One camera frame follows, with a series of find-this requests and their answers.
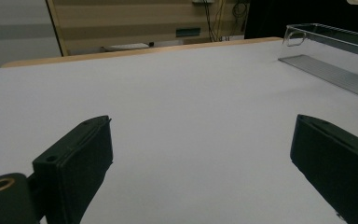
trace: table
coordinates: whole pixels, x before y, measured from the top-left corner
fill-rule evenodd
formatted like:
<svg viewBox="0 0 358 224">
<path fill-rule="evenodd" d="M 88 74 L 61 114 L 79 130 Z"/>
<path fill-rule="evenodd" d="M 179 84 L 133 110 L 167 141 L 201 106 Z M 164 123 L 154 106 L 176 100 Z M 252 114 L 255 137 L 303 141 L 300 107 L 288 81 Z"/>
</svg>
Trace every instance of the table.
<svg viewBox="0 0 358 224">
<path fill-rule="evenodd" d="M 106 114 L 114 164 L 83 223 L 344 223 L 289 152 L 297 114 L 358 136 L 358 95 L 281 44 L 0 68 L 0 175 Z"/>
</svg>

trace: bolt hole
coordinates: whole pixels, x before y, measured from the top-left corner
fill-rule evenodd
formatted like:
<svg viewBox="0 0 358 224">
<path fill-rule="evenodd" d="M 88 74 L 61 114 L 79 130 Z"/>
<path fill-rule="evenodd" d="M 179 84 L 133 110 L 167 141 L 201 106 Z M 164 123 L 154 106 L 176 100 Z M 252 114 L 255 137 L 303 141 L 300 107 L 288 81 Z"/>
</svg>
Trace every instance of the bolt hole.
<svg viewBox="0 0 358 224">
<path fill-rule="evenodd" d="M 9 188 L 16 182 L 13 178 L 0 179 L 0 191 Z"/>
<path fill-rule="evenodd" d="M 46 161 L 55 161 L 55 160 L 57 160 L 56 156 L 49 156 L 46 158 Z"/>
</svg>

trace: power strip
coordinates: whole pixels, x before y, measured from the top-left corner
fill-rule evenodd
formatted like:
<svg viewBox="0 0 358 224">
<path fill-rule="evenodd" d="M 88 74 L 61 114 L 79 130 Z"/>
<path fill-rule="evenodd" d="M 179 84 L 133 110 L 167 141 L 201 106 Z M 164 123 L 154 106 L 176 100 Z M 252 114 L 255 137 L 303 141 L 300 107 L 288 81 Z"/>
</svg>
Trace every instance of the power strip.
<svg viewBox="0 0 358 224">
<path fill-rule="evenodd" d="M 193 3 L 214 3 L 214 0 L 193 0 Z"/>
</svg>

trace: white tabletop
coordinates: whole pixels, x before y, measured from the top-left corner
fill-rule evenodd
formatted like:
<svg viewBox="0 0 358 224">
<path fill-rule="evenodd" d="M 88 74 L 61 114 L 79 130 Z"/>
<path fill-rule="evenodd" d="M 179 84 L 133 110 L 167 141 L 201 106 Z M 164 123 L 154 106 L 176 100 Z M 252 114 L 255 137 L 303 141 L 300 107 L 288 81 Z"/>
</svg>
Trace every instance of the white tabletop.
<svg viewBox="0 0 358 224">
<path fill-rule="evenodd" d="M 358 95 L 281 41 L 0 69 L 0 175 L 108 115 L 114 164 L 82 223 L 344 223 L 290 160 L 296 115 L 358 136 Z"/>
</svg>

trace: wooden table edge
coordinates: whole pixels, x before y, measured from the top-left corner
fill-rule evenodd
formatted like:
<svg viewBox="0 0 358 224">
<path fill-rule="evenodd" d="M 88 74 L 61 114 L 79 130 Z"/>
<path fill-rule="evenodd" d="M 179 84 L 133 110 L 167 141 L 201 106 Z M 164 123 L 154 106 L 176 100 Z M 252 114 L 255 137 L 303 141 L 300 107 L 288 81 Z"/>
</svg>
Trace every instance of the wooden table edge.
<svg viewBox="0 0 358 224">
<path fill-rule="evenodd" d="M 165 52 L 165 51 L 173 51 L 173 50 L 180 50 L 180 49 L 200 49 L 200 48 L 218 47 L 218 46 L 254 44 L 254 43 L 262 43 L 262 42 L 275 41 L 275 40 L 282 40 L 282 39 L 280 37 L 263 37 L 263 38 L 255 38 L 255 39 L 180 45 L 180 46 L 170 46 L 170 47 L 151 48 L 151 49 L 133 49 L 133 50 L 123 50 L 123 51 L 115 51 L 115 52 L 74 55 L 74 56 L 67 56 L 67 57 L 15 61 L 10 63 L 5 63 L 1 67 L 8 68 L 8 67 L 20 67 L 20 66 L 39 65 L 39 64 L 48 64 L 48 63 L 68 63 L 68 62 L 76 62 L 76 61 L 83 61 L 83 60 L 114 58 L 114 57 L 121 57 L 121 56 L 140 55 L 140 54 Z"/>
</svg>

